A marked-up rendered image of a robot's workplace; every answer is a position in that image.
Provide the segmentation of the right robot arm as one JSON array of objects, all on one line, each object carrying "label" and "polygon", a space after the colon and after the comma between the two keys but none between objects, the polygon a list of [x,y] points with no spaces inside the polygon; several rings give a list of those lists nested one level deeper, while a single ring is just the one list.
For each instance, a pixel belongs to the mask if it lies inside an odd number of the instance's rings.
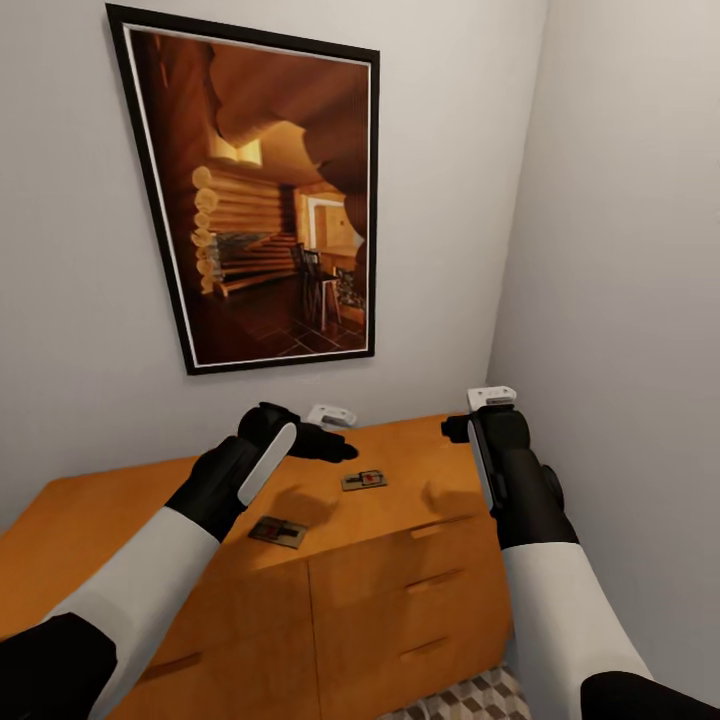
[{"label": "right robot arm", "polygon": [[654,677],[612,610],[574,526],[560,479],[530,450],[510,386],[468,389],[469,415],[441,435],[471,443],[497,519],[524,695],[532,720],[720,720],[720,709]]}]

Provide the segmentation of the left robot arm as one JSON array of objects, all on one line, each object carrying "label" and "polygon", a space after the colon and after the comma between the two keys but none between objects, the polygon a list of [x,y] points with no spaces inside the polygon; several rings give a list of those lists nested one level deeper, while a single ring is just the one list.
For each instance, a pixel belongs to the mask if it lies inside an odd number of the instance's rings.
[{"label": "left robot arm", "polygon": [[240,513],[287,456],[358,457],[324,424],[356,429],[315,405],[307,426],[272,402],[238,437],[201,455],[185,484],[99,571],[36,627],[0,641],[0,720],[105,720],[148,667]]}]

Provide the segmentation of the mousetrap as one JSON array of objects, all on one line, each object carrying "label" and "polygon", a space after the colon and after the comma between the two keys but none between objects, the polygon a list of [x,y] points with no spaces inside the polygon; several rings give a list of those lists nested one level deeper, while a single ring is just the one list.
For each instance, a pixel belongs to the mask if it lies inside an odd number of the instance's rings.
[{"label": "mousetrap", "polygon": [[370,471],[344,476],[344,490],[366,490],[387,485],[383,471]]},{"label": "mousetrap", "polygon": [[261,516],[256,523],[256,528],[249,536],[267,543],[285,545],[298,550],[306,532],[307,527],[304,525]]}]

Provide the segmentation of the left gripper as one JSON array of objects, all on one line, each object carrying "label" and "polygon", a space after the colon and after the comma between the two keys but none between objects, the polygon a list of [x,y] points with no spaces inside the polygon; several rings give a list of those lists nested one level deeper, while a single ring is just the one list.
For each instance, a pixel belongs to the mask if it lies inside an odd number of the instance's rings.
[{"label": "left gripper", "polygon": [[358,451],[355,447],[345,443],[345,437],[322,432],[321,428],[312,425],[309,425],[309,429],[311,430],[311,444],[302,455],[299,455],[301,459],[320,459],[339,464],[358,457]]}]

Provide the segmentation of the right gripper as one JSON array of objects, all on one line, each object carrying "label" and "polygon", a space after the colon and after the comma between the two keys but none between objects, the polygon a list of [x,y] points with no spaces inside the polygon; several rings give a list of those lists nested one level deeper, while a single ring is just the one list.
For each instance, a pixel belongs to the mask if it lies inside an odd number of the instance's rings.
[{"label": "right gripper", "polygon": [[450,437],[450,440],[457,443],[470,443],[468,436],[468,423],[471,418],[476,418],[476,413],[454,414],[441,425],[441,435]]}]

